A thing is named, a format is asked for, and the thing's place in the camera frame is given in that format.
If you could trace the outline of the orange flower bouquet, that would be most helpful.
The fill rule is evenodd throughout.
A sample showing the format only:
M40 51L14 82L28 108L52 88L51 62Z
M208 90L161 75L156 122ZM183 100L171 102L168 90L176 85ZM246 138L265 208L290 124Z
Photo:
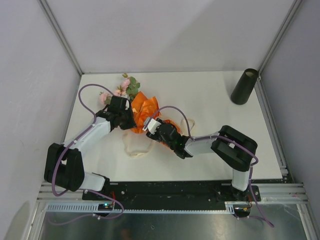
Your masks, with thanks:
M136 127L131 131L136 135L141 135L144 121L160 109L159 103L155 96L148 98L140 91L141 83L135 77L129 76L127 73L123 73L122 77L124 80L113 92L113 95L129 99L136 123Z

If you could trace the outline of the cream printed ribbon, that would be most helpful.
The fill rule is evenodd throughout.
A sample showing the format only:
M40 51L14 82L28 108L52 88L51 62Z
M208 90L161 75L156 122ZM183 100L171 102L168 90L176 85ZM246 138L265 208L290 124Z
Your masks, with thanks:
M166 124L172 124L176 127L177 132L180 135L187 135L188 129L185 119L182 118L180 123L176 123L175 121L169 119L167 116L158 116L156 120L162 120ZM131 130L126 130L122 135L122 142L124 145L124 152L130 158L141 158L142 156L146 156L150 153L155 147L156 142L151 140L147 140L146 142L142 142L142 146L138 147L138 141L142 140L143 134L135 134Z

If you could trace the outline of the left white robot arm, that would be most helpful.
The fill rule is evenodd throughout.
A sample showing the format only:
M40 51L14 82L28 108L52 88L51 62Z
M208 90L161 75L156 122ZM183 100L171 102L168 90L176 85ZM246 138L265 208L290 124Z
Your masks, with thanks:
M83 158L91 148L115 128L136 127L131 103L127 98L113 96L110 104L93 115L92 122L77 136L62 144L49 146L44 180L68 191L93 190L100 200L110 196L108 178L85 171Z

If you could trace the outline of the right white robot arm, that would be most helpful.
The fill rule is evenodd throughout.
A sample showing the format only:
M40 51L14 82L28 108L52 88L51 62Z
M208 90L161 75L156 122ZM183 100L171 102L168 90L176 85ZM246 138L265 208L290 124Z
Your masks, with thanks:
M144 122L143 130L148 138L166 145L181 159L215 153L232 168L231 196L237 201L248 196L252 160L258 148L250 137L224 125L216 133L192 138L180 134L172 123L150 117Z

